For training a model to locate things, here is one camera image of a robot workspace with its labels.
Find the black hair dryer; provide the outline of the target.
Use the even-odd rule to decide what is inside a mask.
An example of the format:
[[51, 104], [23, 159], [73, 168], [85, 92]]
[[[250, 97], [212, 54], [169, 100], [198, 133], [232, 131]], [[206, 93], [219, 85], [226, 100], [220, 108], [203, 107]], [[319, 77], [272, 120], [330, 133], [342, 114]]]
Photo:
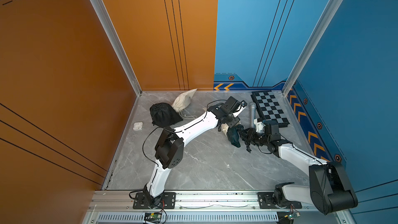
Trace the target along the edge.
[[241, 147], [240, 140], [244, 141], [246, 150], [251, 153], [251, 140], [249, 137], [249, 130], [250, 128], [245, 129], [243, 125], [238, 124], [228, 129], [227, 138], [230, 143], [237, 148]]

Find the black drawstring pouch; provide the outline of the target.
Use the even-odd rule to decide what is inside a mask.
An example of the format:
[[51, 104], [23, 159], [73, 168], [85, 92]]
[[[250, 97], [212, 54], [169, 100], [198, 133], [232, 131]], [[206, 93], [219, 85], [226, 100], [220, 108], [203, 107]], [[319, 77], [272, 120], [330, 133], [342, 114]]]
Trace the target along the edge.
[[156, 103], [150, 107], [152, 124], [158, 127], [168, 127], [177, 124], [183, 119], [168, 103]]

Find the beige printed drawstring pouch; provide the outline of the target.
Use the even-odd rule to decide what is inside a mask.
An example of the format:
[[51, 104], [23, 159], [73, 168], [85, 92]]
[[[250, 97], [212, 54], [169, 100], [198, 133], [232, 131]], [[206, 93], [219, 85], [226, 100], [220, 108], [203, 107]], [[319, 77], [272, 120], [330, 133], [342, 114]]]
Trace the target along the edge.
[[[232, 128], [235, 129], [242, 129], [244, 128], [244, 126], [239, 122], [238, 124], [234, 125]], [[228, 124], [223, 123], [218, 127], [218, 131], [222, 132], [224, 134], [227, 134], [228, 130], [230, 129], [230, 127], [228, 126]]]

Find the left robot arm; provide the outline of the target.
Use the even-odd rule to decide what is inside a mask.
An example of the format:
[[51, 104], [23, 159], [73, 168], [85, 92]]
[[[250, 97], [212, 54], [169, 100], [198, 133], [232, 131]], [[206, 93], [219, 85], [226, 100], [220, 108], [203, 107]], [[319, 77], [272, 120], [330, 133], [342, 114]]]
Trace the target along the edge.
[[149, 208], [158, 207], [171, 170], [182, 161], [184, 148], [199, 135], [223, 123], [230, 127], [237, 124], [238, 115], [246, 106], [244, 101], [216, 104], [188, 124], [174, 129], [164, 128], [155, 146], [155, 166], [151, 178], [142, 189], [143, 203]]

